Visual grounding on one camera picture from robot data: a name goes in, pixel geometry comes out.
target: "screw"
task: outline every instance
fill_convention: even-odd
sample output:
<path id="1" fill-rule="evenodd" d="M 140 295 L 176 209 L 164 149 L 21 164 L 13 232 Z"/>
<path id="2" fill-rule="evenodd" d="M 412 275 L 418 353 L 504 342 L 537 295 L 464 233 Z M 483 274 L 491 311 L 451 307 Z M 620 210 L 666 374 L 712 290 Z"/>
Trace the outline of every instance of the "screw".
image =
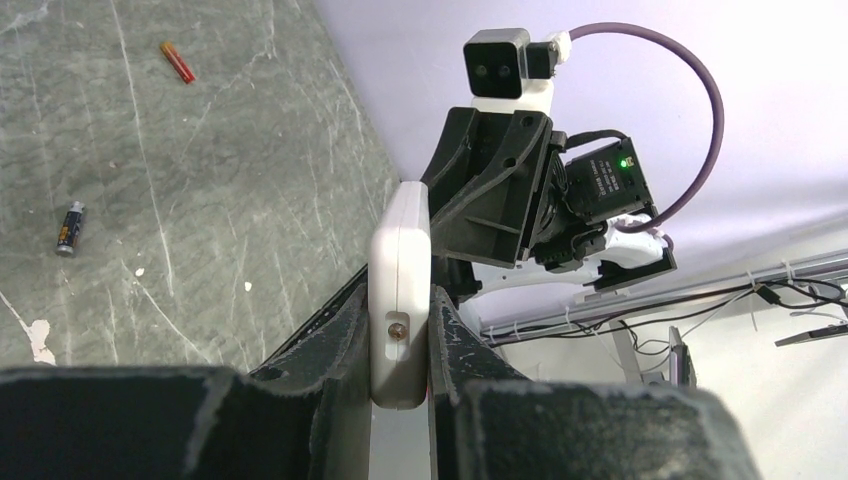
<path id="1" fill-rule="evenodd" d="M 389 325 L 389 336 L 397 341 L 406 338 L 406 335 L 408 333 L 409 332 L 407 331 L 406 327 L 400 323 L 393 323 Z"/>

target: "gray floor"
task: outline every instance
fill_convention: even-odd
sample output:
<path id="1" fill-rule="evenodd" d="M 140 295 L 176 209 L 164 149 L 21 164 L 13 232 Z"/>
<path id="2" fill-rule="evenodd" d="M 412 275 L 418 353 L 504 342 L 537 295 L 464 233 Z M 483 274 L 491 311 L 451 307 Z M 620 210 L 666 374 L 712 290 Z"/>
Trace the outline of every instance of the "gray floor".
<path id="1" fill-rule="evenodd" d="M 357 102 L 307 0 L 0 7 L 0 367 L 258 364 L 394 189 Z"/>

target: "black battery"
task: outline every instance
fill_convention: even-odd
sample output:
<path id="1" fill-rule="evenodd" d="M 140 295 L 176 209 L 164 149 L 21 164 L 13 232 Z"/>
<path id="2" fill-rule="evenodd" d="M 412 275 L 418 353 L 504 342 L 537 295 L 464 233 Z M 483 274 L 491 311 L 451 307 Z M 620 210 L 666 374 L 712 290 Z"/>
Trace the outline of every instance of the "black battery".
<path id="1" fill-rule="evenodd" d="M 65 215 L 65 221 L 62 222 L 62 229 L 59 230 L 59 242 L 56 244 L 56 255 L 61 257 L 73 257 L 77 248 L 80 233 L 82 232 L 82 217 L 85 214 L 85 204 L 82 202 L 74 202 L 68 213 Z"/>

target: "red battery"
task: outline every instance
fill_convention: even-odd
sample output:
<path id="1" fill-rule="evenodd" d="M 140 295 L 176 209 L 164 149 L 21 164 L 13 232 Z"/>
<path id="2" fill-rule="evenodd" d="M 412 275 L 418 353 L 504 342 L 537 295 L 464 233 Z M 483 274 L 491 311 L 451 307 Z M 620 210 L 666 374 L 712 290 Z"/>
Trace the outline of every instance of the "red battery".
<path id="1" fill-rule="evenodd" d="M 174 45 L 171 42 L 163 42 L 162 45 L 159 45 L 159 49 L 162 50 L 162 53 L 165 54 L 165 58 L 171 62 L 174 70 L 177 71 L 177 74 L 179 74 L 180 78 L 182 78 L 186 84 L 194 81 L 194 74 L 191 73 L 188 65 L 185 64 L 182 57 L 180 57 L 180 54 L 177 53 L 177 49 L 174 48 Z"/>

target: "white plastic part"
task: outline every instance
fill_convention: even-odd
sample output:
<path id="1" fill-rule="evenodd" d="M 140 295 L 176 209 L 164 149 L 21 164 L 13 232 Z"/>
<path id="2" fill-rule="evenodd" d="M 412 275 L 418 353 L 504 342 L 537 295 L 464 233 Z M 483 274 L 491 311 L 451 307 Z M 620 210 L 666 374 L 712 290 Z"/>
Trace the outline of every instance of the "white plastic part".
<path id="1" fill-rule="evenodd" d="M 622 233 L 615 228 L 618 223 L 644 223 L 649 219 L 647 215 L 621 215 L 608 220 L 606 248 L 591 258 L 613 262 L 622 268 L 641 267 L 662 259 L 664 240 L 649 232 Z"/>
<path id="2" fill-rule="evenodd" d="M 516 110 L 530 110 L 551 115 L 554 101 L 554 82 L 552 80 L 524 80 L 524 94 L 519 98 L 474 97 L 471 106 L 481 112 L 513 113 Z"/>
<path id="3" fill-rule="evenodd" d="M 383 408 L 424 401 L 430 252 L 427 186 L 403 182 L 371 239 L 368 261 L 371 399 Z"/>
<path id="4" fill-rule="evenodd" d="M 547 283 L 569 283 L 584 285 L 601 278 L 598 267 L 602 260 L 616 263 L 623 268 L 636 268 L 659 261 L 663 256 L 664 240 L 649 232 L 621 233 L 614 225 L 648 221 L 647 215 L 621 215 L 607 220 L 609 228 L 604 237 L 606 248 L 588 256 L 583 266 L 577 270 L 563 273 L 551 273 L 534 261 L 516 264 L 515 269 L 491 267 L 475 263 L 474 278 L 483 284 L 475 298 L 497 290 Z"/>
<path id="5" fill-rule="evenodd" d="M 546 42 L 554 42 L 557 46 L 557 65 L 562 65 L 571 56 L 571 35 L 568 31 L 556 32 L 548 35 Z"/>
<path id="6" fill-rule="evenodd" d="M 532 260 L 519 263 L 512 270 L 475 263 L 473 265 L 474 278 L 483 284 L 483 288 L 477 292 L 475 298 L 497 290 L 526 287 L 528 285 L 544 285 L 547 283 L 583 285 L 601 278 L 601 275 L 598 273 L 598 267 L 600 266 L 600 260 L 588 258 L 583 262 L 583 266 L 577 270 L 551 273 L 546 271 L 543 265 L 537 265 Z"/>

